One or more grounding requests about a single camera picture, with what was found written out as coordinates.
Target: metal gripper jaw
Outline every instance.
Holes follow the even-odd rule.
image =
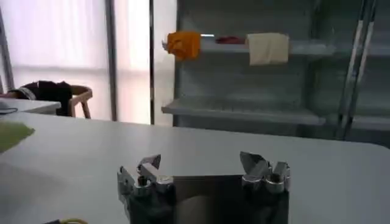
[[[243,187],[252,191],[265,187],[272,194],[289,191],[291,176],[286,162],[277,162],[275,169],[272,169],[270,162],[260,155],[247,152],[239,155],[246,173],[243,175]]]
[[[173,185],[173,177],[160,175],[161,155],[145,157],[134,169],[121,167],[118,172],[118,192],[120,195],[131,194],[134,197],[145,197],[154,186],[158,192],[166,191]]]

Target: shelf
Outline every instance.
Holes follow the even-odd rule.
[[[353,129],[366,129],[376,131],[390,130],[390,116],[362,116],[356,115],[353,118]]]
[[[312,111],[288,104],[214,100],[198,97],[176,99],[161,108],[163,113],[218,117],[283,124],[322,125],[325,119]]]
[[[202,37],[200,41],[200,51],[210,53],[249,53],[245,44],[218,44],[214,37]],[[331,56],[336,53],[336,48],[332,45],[320,41],[290,41],[290,55],[312,55]]]
[[[246,44],[218,44],[215,42],[215,37],[202,36],[200,41],[200,51],[208,53],[249,53]],[[319,40],[297,41],[291,40],[289,47],[290,55],[306,55],[317,57],[328,57],[336,53],[350,54],[351,46],[347,43],[339,43],[337,45],[328,44]],[[166,50],[166,43],[162,42],[163,48]],[[390,44],[386,43],[371,43],[369,48],[369,56],[374,57],[388,57],[390,56]]]

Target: table surface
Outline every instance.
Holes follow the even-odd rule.
[[[35,133],[0,156],[0,223],[128,223],[116,171],[161,153],[169,175],[243,174],[241,150],[291,166],[290,223],[388,223],[390,150],[373,144],[16,113]]]
[[[17,108],[20,112],[47,113],[61,108],[60,102],[0,98],[0,109]]]

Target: orange toy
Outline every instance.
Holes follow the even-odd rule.
[[[199,55],[200,33],[178,31],[168,34],[168,53],[178,60],[194,59]]]

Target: yellow cable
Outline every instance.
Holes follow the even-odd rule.
[[[81,219],[65,219],[65,220],[61,220],[61,224],[72,224],[72,223],[88,224],[86,221],[81,220]]]

